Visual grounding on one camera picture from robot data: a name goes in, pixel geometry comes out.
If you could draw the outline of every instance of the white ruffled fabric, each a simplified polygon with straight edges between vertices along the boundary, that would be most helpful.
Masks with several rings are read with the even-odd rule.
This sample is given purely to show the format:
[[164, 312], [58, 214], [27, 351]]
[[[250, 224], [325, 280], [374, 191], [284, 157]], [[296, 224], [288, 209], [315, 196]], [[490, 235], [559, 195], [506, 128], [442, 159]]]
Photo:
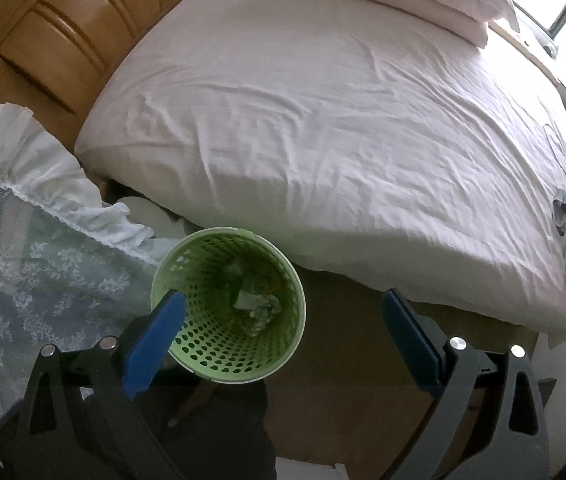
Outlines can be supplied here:
[[144, 263], [157, 266], [179, 240], [153, 238], [128, 221], [122, 203], [103, 205], [78, 161], [28, 108], [0, 105], [0, 187], [42, 208], [72, 229]]

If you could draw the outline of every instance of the carved wooden headboard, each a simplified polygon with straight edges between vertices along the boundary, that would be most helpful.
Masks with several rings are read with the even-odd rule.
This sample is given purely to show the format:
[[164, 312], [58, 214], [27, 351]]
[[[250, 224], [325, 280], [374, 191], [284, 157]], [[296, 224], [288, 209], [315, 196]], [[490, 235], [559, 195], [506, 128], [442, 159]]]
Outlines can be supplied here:
[[181, 0], [0, 0], [0, 103], [70, 151], [125, 56]]

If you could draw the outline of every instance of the trash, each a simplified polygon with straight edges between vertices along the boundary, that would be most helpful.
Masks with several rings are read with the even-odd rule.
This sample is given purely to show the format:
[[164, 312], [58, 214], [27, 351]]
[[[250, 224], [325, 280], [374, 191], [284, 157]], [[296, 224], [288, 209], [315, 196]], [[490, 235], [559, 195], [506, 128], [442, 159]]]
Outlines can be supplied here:
[[250, 337], [258, 336], [281, 312], [274, 294], [281, 289], [281, 275], [264, 260], [235, 258], [217, 274], [215, 284], [232, 310], [229, 324]]

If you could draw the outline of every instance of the metal screw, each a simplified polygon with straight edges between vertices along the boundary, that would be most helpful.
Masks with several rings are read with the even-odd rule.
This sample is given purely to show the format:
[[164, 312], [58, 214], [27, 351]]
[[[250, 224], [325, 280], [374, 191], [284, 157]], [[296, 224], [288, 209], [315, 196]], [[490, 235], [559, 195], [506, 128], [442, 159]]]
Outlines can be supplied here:
[[54, 345], [47, 344], [41, 349], [41, 355], [44, 357], [50, 357], [52, 354], [54, 354], [54, 350]]
[[453, 337], [449, 340], [450, 346], [455, 350], [465, 350], [467, 343], [462, 337]]
[[108, 335], [99, 341], [99, 346], [103, 350], [112, 350], [117, 345], [115, 336]]
[[514, 354], [514, 357], [525, 357], [525, 349], [522, 346], [514, 345], [510, 350], [512, 354]]

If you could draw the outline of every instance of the window frame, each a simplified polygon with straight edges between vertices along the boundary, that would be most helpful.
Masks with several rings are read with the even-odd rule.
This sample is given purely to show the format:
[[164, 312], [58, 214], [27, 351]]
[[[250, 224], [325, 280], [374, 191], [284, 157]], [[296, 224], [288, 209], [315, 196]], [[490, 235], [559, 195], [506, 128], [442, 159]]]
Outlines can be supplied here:
[[543, 25], [541, 25], [534, 16], [532, 16], [529, 12], [527, 12], [527, 10], [521, 7], [518, 3], [516, 2], [513, 3], [518, 10], [520, 10], [523, 14], [525, 14], [525, 16], [527, 16], [530, 20], [532, 20], [545, 34], [547, 34], [547, 36], [551, 40], [554, 40], [556, 38], [556, 35], [559, 33], [563, 25], [565, 25], [566, 23], [566, 3], [565, 6], [562, 8], [562, 10], [559, 12], [558, 16], [556, 16], [556, 19], [554, 19], [554, 22], [552, 23], [550, 28], [543, 27]]

